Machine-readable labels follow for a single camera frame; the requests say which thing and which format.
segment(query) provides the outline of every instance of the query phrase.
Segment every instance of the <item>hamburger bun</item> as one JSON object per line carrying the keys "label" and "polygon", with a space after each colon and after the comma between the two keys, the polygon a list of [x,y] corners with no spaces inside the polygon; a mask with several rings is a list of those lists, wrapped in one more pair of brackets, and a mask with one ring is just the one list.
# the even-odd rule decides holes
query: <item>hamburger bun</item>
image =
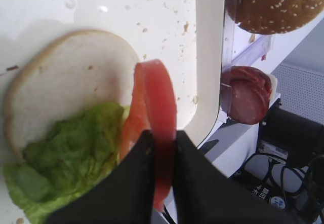
{"label": "hamburger bun", "polygon": [[240,28],[264,35],[296,30],[324,9],[324,0],[239,0],[237,6],[228,4],[228,13]]}
{"label": "hamburger bun", "polygon": [[139,58],[122,38],[98,30],[52,43],[16,77],[5,99],[5,132],[16,155],[56,121],[101,102],[129,105]]}

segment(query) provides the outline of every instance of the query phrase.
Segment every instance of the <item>red tomato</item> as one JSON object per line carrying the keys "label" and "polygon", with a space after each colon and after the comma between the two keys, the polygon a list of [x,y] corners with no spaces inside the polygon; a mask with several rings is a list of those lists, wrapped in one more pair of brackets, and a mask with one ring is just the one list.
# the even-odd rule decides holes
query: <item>red tomato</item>
{"label": "red tomato", "polygon": [[154,207],[163,210],[173,180],[176,138],[176,102],[168,71],[160,60],[138,63],[134,74],[130,115],[122,131],[120,157],[123,159],[144,129],[151,128],[155,139]]}

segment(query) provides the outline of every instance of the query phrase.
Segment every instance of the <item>white bread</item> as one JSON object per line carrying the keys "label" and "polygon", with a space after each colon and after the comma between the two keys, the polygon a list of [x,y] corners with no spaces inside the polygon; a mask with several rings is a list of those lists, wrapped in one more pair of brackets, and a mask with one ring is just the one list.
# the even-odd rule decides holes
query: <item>white bread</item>
{"label": "white bread", "polygon": [[5,99],[5,131],[16,155],[56,121],[92,105],[129,105],[139,58],[120,37],[98,30],[52,43],[17,76]]}

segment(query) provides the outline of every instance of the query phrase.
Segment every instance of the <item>green lettuce leaf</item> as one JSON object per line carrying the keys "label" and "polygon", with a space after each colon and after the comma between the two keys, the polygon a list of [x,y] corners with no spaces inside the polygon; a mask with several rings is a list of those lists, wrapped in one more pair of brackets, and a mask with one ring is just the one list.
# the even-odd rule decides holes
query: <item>green lettuce leaf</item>
{"label": "green lettuce leaf", "polygon": [[127,111],[111,102],[57,122],[23,150],[25,163],[4,167],[9,194],[31,223],[44,223],[113,170]]}

